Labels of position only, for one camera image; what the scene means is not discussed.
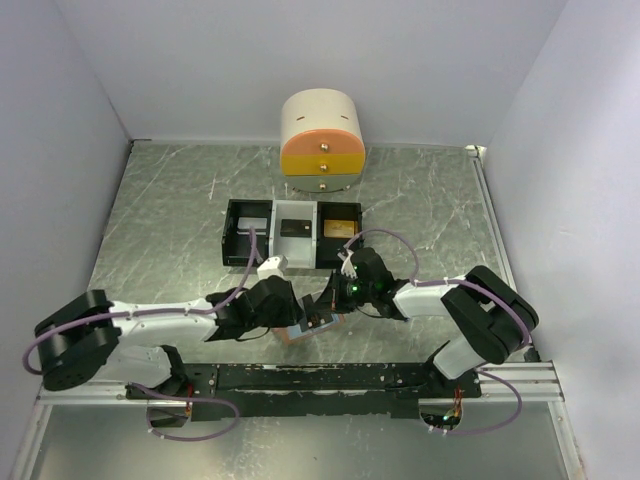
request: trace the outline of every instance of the white wall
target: white wall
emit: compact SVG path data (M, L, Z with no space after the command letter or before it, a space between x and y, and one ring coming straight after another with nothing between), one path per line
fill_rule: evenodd
M126 138L52 0L0 7L0 478L39 379L37 322L86 289Z
M570 0L488 149L587 473L638 478L640 2Z
M134 138L276 140L305 88L368 142L486 145L566 0L57 0Z

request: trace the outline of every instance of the yellow drawer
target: yellow drawer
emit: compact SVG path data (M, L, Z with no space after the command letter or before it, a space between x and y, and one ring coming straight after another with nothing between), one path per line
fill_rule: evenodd
M364 168L362 153L325 153L317 155L282 155L280 167L285 175L349 175Z

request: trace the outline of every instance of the cable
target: cable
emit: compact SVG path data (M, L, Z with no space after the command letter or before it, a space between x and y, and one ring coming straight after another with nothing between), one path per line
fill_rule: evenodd
M251 236L251 253L249 254L249 262L247 263L247 268L240 279L240 283L235 288L233 292L229 294L227 298L225 298L222 302L215 304L210 309L193 309L189 310L190 313L195 313L197 315L211 315L216 313L218 310L229 304L233 301L236 296L242 291L244 288L244 284L249 277L249 273L251 272L251 267L253 267L253 262L256 259L256 255L258 254L257 248L257 236L253 227L249 228L249 234ZM184 313L185 310L183 308L152 308L149 310L138 310L133 312L134 317L140 317L144 315L164 315L164 314L174 314L174 313ZM46 331L42 335L36 337L26 348L25 352L22 354L22 366L24 369L33 374L33 375L42 375L41 370L37 370L31 366L29 363L29 355L33 350L36 349L38 345L40 345L45 340L50 339L54 335L58 335L60 333L66 332L67 330L71 330L76 327L80 327L83 325L88 325L90 323L99 322L102 320L108 320L113 318L123 318L128 317L130 315L129 312L107 312L107 313L99 313L97 315L91 315L90 317L80 318L78 320L74 320L73 322L65 323L64 325L60 325L58 327L52 328L51 330Z
M413 248L413 246L409 243L409 241L406 238L404 238L402 235L400 235L399 233L396 233L393 230L389 230L387 228L377 228L377 227L376 228L367 228L366 230L358 232L353 237L351 237L351 239L347 243L344 244L345 250L348 250L349 247L351 245L353 245L353 243L358 238L360 238L362 235L365 235L365 234L371 233L371 232L386 233L387 235L391 235L392 237L397 238L398 240L400 240L402 243L404 243L407 246L407 248L411 252L411 255L413 255L413 260L416 263L416 267L413 269L413 272L411 272L411 275L409 275L409 280L411 281L411 284L413 285L414 282L416 281L416 277L418 276L418 271L420 270L420 261L418 260L418 254L416 252L416 249Z
M236 338L236 342L248 342L249 340L257 340L259 338L262 338L262 337L266 336L267 333L269 333L270 331L271 331L271 327L267 327L267 330L264 333L262 333L262 334L260 334L260 335L258 335L256 337Z
M520 416L520 413L522 413L522 396L520 395L520 392L518 392L518 390L516 390L516 387L514 387L513 385L511 385L509 382L507 382L506 380L493 375L492 373L488 373L488 372L483 372L481 370L476 370L476 373L478 373L479 375L484 375L485 377L489 377L497 382L502 383L505 387L507 387L509 390L511 390L513 392L513 394L516 396L516 400L518 401L518 406L516 407L516 411L513 412L513 414L507 418L506 420L503 420L500 423L496 423L495 425L491 425L490 427L482 427L482 428L476 428L473 430L444 430L442 428L438 428L438 427L434 427L433 425L429 426L429 432L439 432L442 433L443 435L459 435L459 436L470 436L470 435L482 435L484 433L489 433L489 432L493 432L495 430L499 430L500 428L506 427L507 425L509 425L510 423L512 423L516 418L518 418Z
M527 326L524 323L524 321L522 320L522 318L520 318L520 315L518 315L516 313L516 311L513 310L509 305L507 305L501 298L499 298L498 296L496 296L494 293L490 292L486 288L483 288L480 285L476 285L475 283L471 283L468 280L460 280L460 279L456 279L456 278L451 278L451 279L447 279L447 280L431 280L431 281L427 281L427 282L418 281L416 279L416 277L418 276L418 272L420 271L420 260L418 259L418 253L416 252L416 249L413 247L413 245L411 245L407 241L407 239L405 239L399 233L396 233L396 232L394 232L392 230L388 230L386 228L369 228L367 230L363 230L362 232L356 233L353 237L351 237L351 239L347 243L344 244L344 248L348 249L359 237L361 237L365 233L369 233L369 232L386 233L388 235L391 235L392 237L397 238L398 240L400 240L402 243L404 243L407 246L407 248L411 252L411 255L413 255L413 259L414 259L414 261L416 263L416 266L413 269L413 272L409 276L409 281L411 282L411 284L413 286L416 286L416 287L439 287L439 286L442 286L442 285L454 284L454 285L462 285L464 287L471 288L472 290L475 290L476 292L479 292L482 295L484 295L487 298L489 298L490 300L492 300L496 305L498 305L505 312L507 312L507 314L513 319L513 321L516 323L516 325L520 329L520 333L522 333L522 341L520 342L520 348L524 348L525 346L527 346L527 345L529 345L531 343L531 334L529 333L529 329L527 328Z
M157 398L159 400L172 400L176 402L186 402L186 403L210 403L214 405L224 405L226 407L229 407L231 410L233 410L234 416L233 416L233 420L231 421L231 424L227 425L222 430L219 430L215 433L211 433L209 435L203 435L201 437L178 437L176 435L168 435L165 433L160 433L158 430L156 430L151 424L151 411L150 409L147 409L147 426L149 427L149 433L152 433L156 437L159 437L164 440L173 440L176 442L202 442L205 440L211 440L213 438L218 438L224 435L225 433L233 430L238 425L238 422L240 421L240 410L238 409L235 403L230 402L229 400L224 400L222 398L174 397L171 395L164 395L162 393L155 392L145 387L144 385L140 385L139 383L130 383L129 385L137 388L145 395L149 395L150 397Z
M476 292L479 292L485 297L487 297L488 299L492 300L496 305L498 305L500 308L502 308L505 312L509 314L509 316L513 319L513 321L516 323L516 325L520 329L520 333L522 333L522 341L520 342L520 348L526 347L531 343L531 334L529 333L529 329L527 328L522 318L520 318L520 315L518 315L513 308L507 305L504 300L502 300L500 297L495 295L493 292L490 292L486 288L481 287L480 285L476 285L475 283L472 283L468 280L462 280L459 278L449 278L447 280L429 280L427 282L415 283L416 287L441 287L443 285L462 285L463 287L467 287L472 290L475 290Z
M413 270L413 273L411 274L411 276L409 277L409 280L411 282L412 285L416 286L416 287L435 287L435 286L442 286L442 285L462 285L464 287L467 288L471 288L472 290L475 290L476 292L481 293L482 295L486 296L487 298L489 298L490 300L492 300L496 305L498 305L500 308L502 308L505 312L507 312L507 314L509 314L509 316L513 319L513 321L516 323L516 325L518 325L518 328L520 329L520 332L522 333L522 341L520 343L520 348L525 347L526 345L528 345L529 343L531 343L531 334L529 332L529 329L527 328L526 324L524 323L524 321L522 320L522 318L520 318L520 315L518 315L518 313L513 310L509 305L506 304L506 302L504 302L501 298L499 298L497 295L495 295L493 292L490 292L489 290L487 290L486 288L481 287L480 285L476 285L475 283L469 282L468 280L461 280L461 279L444 279L444 280L432 280L432 281L427 281L427 282L420 282L416 279L416 277L418 276L418 272L420 270L420 262L418 259L418 254L415 250L415 248L413 247L413 245L411 245L404 237L402 237L402 235L393 232L392 230L388 230L386 228L370 228L368 230L363 230L360 233L357 233L356 235L354 235L345 245L344 248L348 249L353 242L355 242L360 236L364 235L365 233L369 233L369 232L383 232L383 233L387 233L389 235L391 235L392 237L397 238L398 240L400 240L402 243L404 243L407 248L409 249L409 251L411 252L411 255L413 255L413 259L416 263L416 266ZM518 390L511 385L509 382L507 382L506 380L493 375L491 373L488 372L483 372L480 370L476 370L476 372L479 375L484 375L485 377L491 378L497 382L502 383L504 386L506 386L509 390L511 390L513 392L513 394L516 396L516 400L518 401L518 406L516 407L516 411L513 413L513 415L511 415L509 418L507 418L506 420L504 420L503 422L497 423L496 425L492 425L490 427L484 427L484 428L478 428L475 430L466 430L466 431L451 431L449 432L448 430L443 430L441 428L437 428L434 426L430 426L429 428L429 432L432 431L438 431L441 432L445 435L460 435L460 436L469 436L469 435L480 435L483 433L489 433L489 432L493 432L495 430L498 430L500 428L503 428L507 425L509 425L510 423L512 423L516 418L518 418L520 416L520 413L522 412L522 397L520 396L520 393L518 392Z
M383 317L382 315L371 315L370 313L365 312L358 306L356 306L356 310L358 310L361 314L366 315L369 318L387 318L387 317Z

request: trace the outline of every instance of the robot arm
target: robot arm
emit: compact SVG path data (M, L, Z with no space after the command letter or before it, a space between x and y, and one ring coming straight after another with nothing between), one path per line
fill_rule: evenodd
M172 305L110 302L103 291L87 292L40 323L36 336L97 313L112 318L74 327L39 343L44 387L64 390L89 379L116 380L171 395L188 380L180 355L171 346L176 342L238 339L258 327L320 328L316 320L326 314L350 313L365 304L374 306L382 317L397 320L451 315L462 335L424 364L427 377L437 387L483 363L503 363L524 340L502 308L455 282L481 286L499 297L528 331L538 324L535 311L486 267L440 285L414 286L409 280L395 279L373 249L363 248L349 252L343 268L331 275L318 298L307 295L299 300L284 279L285 268L283 257L269 258L258 269L260 280L215 313L212 307L228 292Z

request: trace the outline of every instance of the gray marble surface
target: gray marble surface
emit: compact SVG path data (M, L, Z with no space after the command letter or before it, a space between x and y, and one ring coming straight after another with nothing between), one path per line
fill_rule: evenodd
M416 246L421 279L499 265L476 173L462 148L370 148L361 179L329 194L293 191L279 170L279 150L259 146L137 143L106 228L91 288L132 303L181 302L237 285L242 269L222 266L220 238L230 198L360 202L364 228L400 232ZM398 277L412 270L406 247L371 234ZM321 290L328 271L288 272L297 294ZM250 277L250 284L256 276ZM408 323L360 313L300 344L275 335L178 345L187 362L391 362L425 360L458 335L450 318Z
M397 230L418 247L422 279L481 263L499 271L475 175L463 149L372 148L349 191L308 195L286 185L276 148L136 145L91 287L144 303L186 301L235 285L240 269L223 267L220 252L229 198L358 201L365 227ZM395 239L370 235L366 242L397 276L410 273L411 257ZM293 273L296 291L307 293L324 285L327 272ZM456 335L448 318L402 323L352 314L345 325L289 347L273 336L179 347L186 361L202 362L420 361ZM460 428L494 424L513 408L468 404ZM32 478L567 478L540 403L525 404L518 421L498 432L448 439L430 435L419 420L345 415L242 418L223 437L193 444L147 434L144 417L144 406L54 407ZM195 423L176 434L224 425Z

